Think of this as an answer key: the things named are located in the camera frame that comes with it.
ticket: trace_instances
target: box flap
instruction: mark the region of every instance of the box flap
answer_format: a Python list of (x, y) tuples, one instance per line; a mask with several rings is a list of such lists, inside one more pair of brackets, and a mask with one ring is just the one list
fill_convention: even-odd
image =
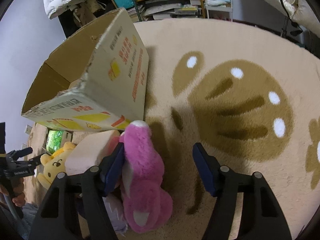
[(69, 82), (80, 78), (96, 43), (118, 11), (110, 11), (80, 28), (55, 49), (45, 62)]
[(60, 91), (68, 89), (69, 85), (68, 80), (44, 63), (28, 91), (21, 114), (39, 103), (54, 98)]

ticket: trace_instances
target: cardboard box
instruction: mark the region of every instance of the cardboard box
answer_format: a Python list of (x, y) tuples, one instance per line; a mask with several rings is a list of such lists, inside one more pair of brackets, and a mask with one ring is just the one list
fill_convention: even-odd
[(111, 11), (50, 54), (21, 115), (55, 130), (124, 129), (143, 119), (148, 61), (127, 11)]

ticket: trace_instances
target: stuffed animal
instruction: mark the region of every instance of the stuffed animal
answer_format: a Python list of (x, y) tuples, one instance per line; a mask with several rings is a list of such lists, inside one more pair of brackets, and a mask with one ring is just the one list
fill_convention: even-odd
[(59, 172), (66, 172), (65, 161), (75, 147), (72, 142), (66, 142), (62, 148), (51, 156), (48, 154), (41, 156), (40, 161), (44, 169), (43, 174), (39, 173), (37, 178), (44, 188), (49, 189)]
[(164, 163), (153, 148), (151, 130), (144, 121), (133, 121), (122, 133), (125, 163), (121, 195), (130, 227), (144, 233), (164, 225), (172, 213), (172, 198), (161, 189)]

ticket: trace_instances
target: yellow bear plush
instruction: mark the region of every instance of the yellow bear plush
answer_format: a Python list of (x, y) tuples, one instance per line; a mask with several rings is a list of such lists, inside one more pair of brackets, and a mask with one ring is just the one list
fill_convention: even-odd
[(43, 174), (39, 173), (37, 178), (44, 188), (49, 189), (59, 172), (66, 172), (65, 161), (75, 147), (72, 142), (66, 142), (51, 156), (48, 154), (41, 156), (40, 161), (44, 169)]

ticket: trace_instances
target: blue gripper pad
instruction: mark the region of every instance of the blue gripper pad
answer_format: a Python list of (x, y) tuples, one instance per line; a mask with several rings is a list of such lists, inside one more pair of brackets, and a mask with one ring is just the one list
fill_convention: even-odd
[(104, 183), (103, 196), (114, 191), (115, 185), (122, 173), (124, 164), (124, 144), (118, 143), (111, 155), (102, 159), (99, 168), (100, 179)]
[(211, 196), (216, 197), (217, 191), (219, 190), (217, 180), (219, 177), (220, 164), (215, 157), (207, 154), (201, 143), (194, 144), (192, 156), (205, 190), (209, 192)]

